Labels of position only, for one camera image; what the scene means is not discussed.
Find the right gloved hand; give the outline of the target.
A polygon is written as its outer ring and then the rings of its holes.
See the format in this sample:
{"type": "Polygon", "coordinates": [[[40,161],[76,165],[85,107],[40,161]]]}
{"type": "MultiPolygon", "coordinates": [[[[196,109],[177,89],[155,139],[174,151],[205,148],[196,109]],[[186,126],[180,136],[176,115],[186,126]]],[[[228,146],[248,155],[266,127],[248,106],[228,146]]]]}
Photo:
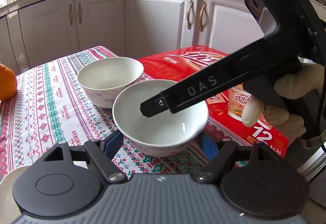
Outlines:
{"type": "Polygon", "coordinates": [[[242,114],[246,127],[263,116],[289,140],[302,138],[321,144],[325,135],[325,67],[302,64],[300,70],[277,81],[258,76],[243,84],[250,93],[242,114]]]}

